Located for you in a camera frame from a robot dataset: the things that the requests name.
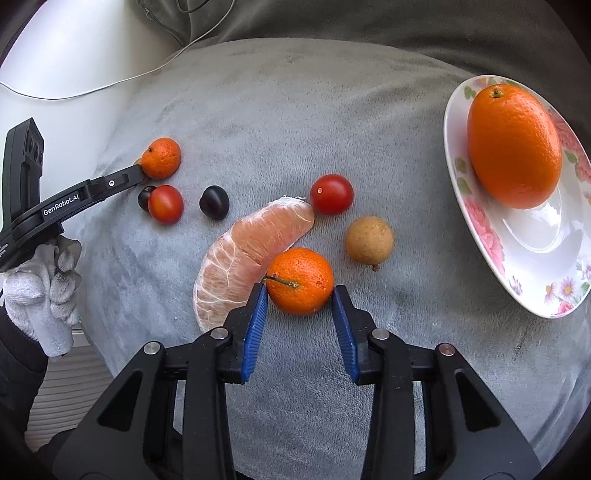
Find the brown round fruit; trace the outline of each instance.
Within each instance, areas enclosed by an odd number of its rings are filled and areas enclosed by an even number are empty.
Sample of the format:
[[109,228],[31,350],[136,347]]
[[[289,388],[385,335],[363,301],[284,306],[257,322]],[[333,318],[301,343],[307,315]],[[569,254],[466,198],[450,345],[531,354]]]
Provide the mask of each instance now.
[[163,225],[172,225],[178,222],[183,210],[183,197],[176,188],[170,185],[161,185],[156,188],[148,199],[150,215]]
[[352,260],[378,271],[380,263],[392,253],[394,232],[379,217],[360,217],[349,225],[345,248]]

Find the gloved hand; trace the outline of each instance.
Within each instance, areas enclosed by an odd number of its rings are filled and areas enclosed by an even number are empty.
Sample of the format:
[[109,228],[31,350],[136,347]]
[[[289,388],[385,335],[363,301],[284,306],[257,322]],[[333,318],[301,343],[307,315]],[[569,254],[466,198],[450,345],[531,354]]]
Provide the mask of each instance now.
[[81,282],[74,270],[82,247],[78,240],[59,236],[39,245],[33,258],[4,273],[8,316],[28,337],[39,341],[47,356],[72,348],[72,326],[80,321],[76,290]]

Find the tangerine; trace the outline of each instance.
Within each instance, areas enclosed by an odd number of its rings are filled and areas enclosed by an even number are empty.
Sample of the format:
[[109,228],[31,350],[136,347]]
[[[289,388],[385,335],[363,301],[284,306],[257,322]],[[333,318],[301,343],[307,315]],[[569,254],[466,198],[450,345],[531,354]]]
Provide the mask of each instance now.
[[292,315],[318,312],[328,301],[335,285],[328,260],[301,247],[277,255],[265,278],[273,303]]
[[530,93],[491,85],[468,114],[468,151],[484,188],[516,209],[544,203],[558,184],[562,147],[548,112]]
[[151,179],[167,179],[181,163],[181,147],[172,138],[159,138],[150,144],[137,163]]

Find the red cherry tomato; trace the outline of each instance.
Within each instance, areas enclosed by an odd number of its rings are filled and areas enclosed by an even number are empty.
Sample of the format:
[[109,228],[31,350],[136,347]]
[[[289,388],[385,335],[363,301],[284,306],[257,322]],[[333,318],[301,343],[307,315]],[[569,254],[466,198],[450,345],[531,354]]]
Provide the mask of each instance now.
[[178,222],[183,210],[183,197],[176,188],[170,185],[161,185],[152,192],[148,199],[150,215],[164,225]]
[[353,203],[353,186],[341,175],[324,175],[310,189],[314,210],[325,215],[338,215]]

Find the plate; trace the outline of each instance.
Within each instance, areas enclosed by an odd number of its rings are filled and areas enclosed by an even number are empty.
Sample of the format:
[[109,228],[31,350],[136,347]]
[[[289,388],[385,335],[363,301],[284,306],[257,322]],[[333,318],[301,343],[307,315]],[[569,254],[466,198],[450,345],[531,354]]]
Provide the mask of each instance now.
[[[468,111],[488,85],[508,83],[534,95],[560,137],[563,166],[554,193],[529,210],[505,207],[482,187],[467,147]],[[511,296],[543,318],[568,315],[591,283],[591,164],[564,118],[544,98],[514,80],[480,75],[450,97],[443,120],[447,167],[466,223],[482,255]]]

